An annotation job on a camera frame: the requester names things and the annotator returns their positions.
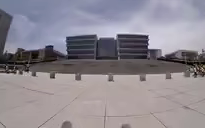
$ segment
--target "sky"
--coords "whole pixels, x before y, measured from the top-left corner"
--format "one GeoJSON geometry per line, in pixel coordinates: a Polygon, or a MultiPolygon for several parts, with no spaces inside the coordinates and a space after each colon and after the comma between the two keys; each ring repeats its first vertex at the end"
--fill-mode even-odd
{"type": "Polygon", "coordinates": [[[65,53],[66,36],[118,33],[149,35],[163,54],[205,49],[205,0],[0,0],[13,16],[6,50],[54,45],[65,53]]]}

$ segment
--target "cloud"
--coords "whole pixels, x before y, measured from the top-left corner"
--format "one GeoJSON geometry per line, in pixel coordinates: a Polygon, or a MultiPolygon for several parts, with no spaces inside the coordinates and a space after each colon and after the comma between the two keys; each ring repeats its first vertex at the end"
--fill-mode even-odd
{"type": "Polygon", "coordinates": [[[14,16],[10,50],[54,44],[64,52],[66,36],[117,33],[148,34],[150,48],[164,53],[205,48],[205,0],[10,0],[0,7],[14,16]]]}

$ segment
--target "concrete bollard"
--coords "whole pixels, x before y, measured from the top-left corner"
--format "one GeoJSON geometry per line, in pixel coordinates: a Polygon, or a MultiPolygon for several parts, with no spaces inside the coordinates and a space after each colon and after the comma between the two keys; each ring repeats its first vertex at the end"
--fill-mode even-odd
{"type": "Polygon", "coordinates": [[[75,74],[75,80],[77,80],[77,81],[81,80],[81,74],[80,73],[75,74]]]}
{"type": "Polygon", "coordinates": [[[109,74],[108,74],[108,81],[109,81],[109,82],[113,82],[113,81],[114,81],[114,76],[113,76],[112,73],[109,73],[109,74]]]}
{"type": "Polygon", "coordinates": [[[19,75],[23,75],[23,70],[19,70],[19,75]]]}
{"type": "Polygon", "coordinates": [[[50,72],[50,78],[55,79],[55,72],[50,72]]]}
{"type": "Polygon", "coordinates": [[[184,77],[190,77],[190,75],[191,75],[190,71],[185,71],[184,72],[184,77]]]}
{"type": "Polygon", "coordinates": [[[146,81],[146,74],[139,75],[140,81],[146,81]]]}
{"type": "Polygon", "coordinates": [[[37,76],[37,73],[36,73],[35,71],[32,71],[32,72],[31,72],[31,76],[36,77],[36,76],[37,76]]]}
{"type": "Polygon", "coordinates": [[[170,73],[170,72],[166,73],[166,79],[172,79],[172,78],[171,78],[171,73],[170,73]]]}

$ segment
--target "pavement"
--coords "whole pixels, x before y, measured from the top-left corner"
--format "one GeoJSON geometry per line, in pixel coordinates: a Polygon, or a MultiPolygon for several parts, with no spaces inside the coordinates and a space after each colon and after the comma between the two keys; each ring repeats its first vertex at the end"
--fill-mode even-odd
{"type": "Polygon", "coordinates": [[[127,60],[58,60],[31,65],[30,70],[37,72],[56,71],[73,74],[161,74],[166,72],[183,72],[186,65],[147,59],[127,60]]]}
{"type": "Polygon", "coordinates": [[[205,128],[205,77],[0,74],[0,128],[205,128]]]}

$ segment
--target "person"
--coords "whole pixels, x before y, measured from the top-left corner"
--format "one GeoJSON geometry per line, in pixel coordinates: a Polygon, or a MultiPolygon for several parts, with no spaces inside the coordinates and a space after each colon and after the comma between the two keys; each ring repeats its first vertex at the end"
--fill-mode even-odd
{"type": "Polygon", "coordinates": [[[6,73],[9,73],[9,66],[6,64],[5,66],[6,73]]]}
{"type": "Polygon", "coordinates": [[[194,74],[193,74],[193,76],[196,78],[197,77],[197,75],[198,75],[198,70],[197,70],[197,66],[195,65],[194,66],[194,74]]]}

